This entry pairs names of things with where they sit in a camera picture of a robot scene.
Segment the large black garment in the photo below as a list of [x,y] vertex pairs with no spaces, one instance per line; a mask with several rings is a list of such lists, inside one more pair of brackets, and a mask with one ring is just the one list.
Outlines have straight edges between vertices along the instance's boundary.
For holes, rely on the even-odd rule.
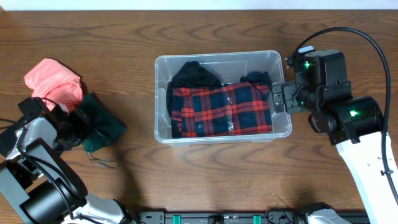
[[220,136],[228,132],[223,85],[197,61],[187,62],[167,86],[173,138]]

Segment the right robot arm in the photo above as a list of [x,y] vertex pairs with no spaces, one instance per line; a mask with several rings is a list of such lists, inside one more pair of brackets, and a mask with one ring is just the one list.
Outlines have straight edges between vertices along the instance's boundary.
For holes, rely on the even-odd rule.
[[384,117],[370,96],[354,97],[345,56],[338,50],[305,47],[294,60],[295,79],[272,86],[276,113],[307,111],[308,122],[326,134],[348,166],[371,223],[395,223],[397,164]]

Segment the dark green garment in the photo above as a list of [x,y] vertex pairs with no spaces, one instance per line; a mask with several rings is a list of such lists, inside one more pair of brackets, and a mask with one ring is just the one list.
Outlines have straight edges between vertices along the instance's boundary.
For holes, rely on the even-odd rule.
[[126,131],[126,125],[113,116],[94,93],[85,95],[78,109],[88,117],[88,133],[82,140],[87,153],[114,144]]

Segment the pink shirt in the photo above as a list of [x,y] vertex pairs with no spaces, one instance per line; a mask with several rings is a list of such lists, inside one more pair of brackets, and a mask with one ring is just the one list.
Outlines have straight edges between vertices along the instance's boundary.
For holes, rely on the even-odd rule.
[[45,58],[24,76],[25,84],[52,111],[55,103],[73,111],[83,100],[80,77],[60,62]]

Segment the navy garment with tape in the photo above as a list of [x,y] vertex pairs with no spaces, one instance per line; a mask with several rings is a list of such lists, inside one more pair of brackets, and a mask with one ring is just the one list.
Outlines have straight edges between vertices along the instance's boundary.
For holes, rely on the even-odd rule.
[[270,76],[267,72],[250,72],[240,78],[240,82],[260,83],[261,85],[272,86]]

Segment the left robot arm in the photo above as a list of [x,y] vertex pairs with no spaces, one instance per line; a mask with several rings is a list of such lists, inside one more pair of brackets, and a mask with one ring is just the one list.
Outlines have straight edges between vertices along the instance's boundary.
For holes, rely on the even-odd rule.
[[114,118],[94,99],[68,111],[61,103],[50,111],[39,97],[18,105],[23,116],[1,133],[1,194],[24,223],[139,223],[116,199],[90,194],[77,173],[61,158],[65,151],[91,141],[110,143],[95,116]]

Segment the red plaid flannel shirt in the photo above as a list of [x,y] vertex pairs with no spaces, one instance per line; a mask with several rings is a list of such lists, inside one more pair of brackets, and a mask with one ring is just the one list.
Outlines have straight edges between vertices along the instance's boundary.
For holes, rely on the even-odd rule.
[[219,88],[174,88],[170,110],[173,138],[264,134],[272,131],[266,82]]

